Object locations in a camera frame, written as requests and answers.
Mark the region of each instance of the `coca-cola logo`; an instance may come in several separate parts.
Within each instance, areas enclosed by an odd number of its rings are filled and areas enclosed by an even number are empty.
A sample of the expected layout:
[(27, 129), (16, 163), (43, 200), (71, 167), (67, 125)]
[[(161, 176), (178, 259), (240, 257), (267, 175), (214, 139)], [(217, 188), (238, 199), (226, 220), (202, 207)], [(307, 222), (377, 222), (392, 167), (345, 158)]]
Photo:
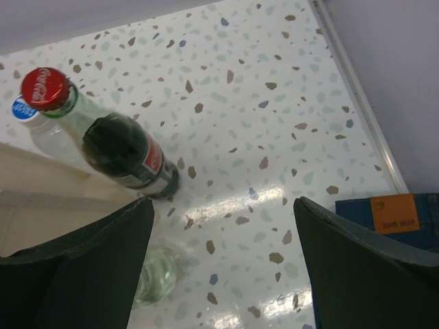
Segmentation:
[(158, 161), (160, 161), (160, 154), (154, 150), (154, 154), (152, 155), (152, 159), (151, 159), (151, 168), (156, 168), (158, 165)]
[(38, 70), (34, 92), (32, 93), (32, 101), (44, 101), (47, 94), (46, 80), (50, 76), (50, 70), (42, 68)]

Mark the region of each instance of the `red bottle cap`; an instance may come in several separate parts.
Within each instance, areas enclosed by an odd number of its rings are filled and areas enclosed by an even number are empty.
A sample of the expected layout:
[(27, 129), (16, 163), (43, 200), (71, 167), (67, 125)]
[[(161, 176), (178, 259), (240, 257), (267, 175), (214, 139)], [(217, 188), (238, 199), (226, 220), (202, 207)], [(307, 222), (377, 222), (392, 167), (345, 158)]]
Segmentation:
[(21, 94), (38, 111), (56, 110), (69, 98), (69, 79), (51, 67), (38, 67), (21, 83)]

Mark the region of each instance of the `metal edge strip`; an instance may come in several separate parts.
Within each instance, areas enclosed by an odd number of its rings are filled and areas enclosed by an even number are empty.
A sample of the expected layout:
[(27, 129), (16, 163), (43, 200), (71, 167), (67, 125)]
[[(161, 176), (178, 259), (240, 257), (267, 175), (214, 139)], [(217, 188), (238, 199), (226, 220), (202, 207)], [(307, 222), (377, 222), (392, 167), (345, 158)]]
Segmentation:
[(404, 182), (403, 176), (396, 165), (395, 159), (390, 151), (389, 145), (385, 140), (383, 132), (379, 127), (377, 118), (370, 107), (366, 94), (361, 87), (355, 70), (349, 60), (346, 51), (343, 48), (343, 44), (335, 30), (331, 17), (327, 11), (327, 7), (323, 3), (323, 0), (308, 0), (313, 10), (314, 15), (321, 27), (324, 29), (324, 36), (327, 39), (327, 43), (331, 52), (335, 55), (334, 60), (337, 64), (340, 73), (344, 76), (344, 81), (347, 83), (347, 87), (352, 101), (357, 109), (363, 122), (370, 130), (371, 137), (375, 141), (381, 156), (388, 168), (390, 177), (394, 183), (395, 189), (398, 193), (408, 193), (407, 185)]

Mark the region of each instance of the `bottle label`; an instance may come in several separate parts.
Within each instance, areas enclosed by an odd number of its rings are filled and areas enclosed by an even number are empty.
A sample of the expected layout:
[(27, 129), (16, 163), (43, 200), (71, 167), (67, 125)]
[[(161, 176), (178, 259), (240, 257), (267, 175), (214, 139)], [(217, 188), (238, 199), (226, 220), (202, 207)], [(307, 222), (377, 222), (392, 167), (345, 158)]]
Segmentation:
[(164, 165), (162, 149), (147, 132), (145, 135), (148, 150), (141, 164), (133, 174), (112, 179), (122, 186), (151, 195), (160, 193), (168, 185), (172, 175), (167, 170), (161, 170)]
[(12, 114), (19, 120), (32, 118), (38, 111), (31, 108), (22, 96), (18, 97), (12, 104)]
[(146, 132), (146, 139), (148, 140), (148, 152), (143, 164), (153, 173), (157, 174), (162, 167), (163, 153), (157, 142)]

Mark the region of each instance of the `speckled floor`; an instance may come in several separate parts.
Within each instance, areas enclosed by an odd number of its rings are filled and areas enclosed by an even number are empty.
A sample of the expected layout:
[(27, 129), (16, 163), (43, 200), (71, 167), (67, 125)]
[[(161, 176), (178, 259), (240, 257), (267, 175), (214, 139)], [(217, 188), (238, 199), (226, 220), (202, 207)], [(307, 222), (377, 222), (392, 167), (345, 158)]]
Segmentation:
[(130, 329), (314, 327), (292, 203), (395, 193), (306, 0), (226, 0), (0, 57), (0, 141), (35, 66), (134, 117), (182, 174), (152, 243), (188, 270)]

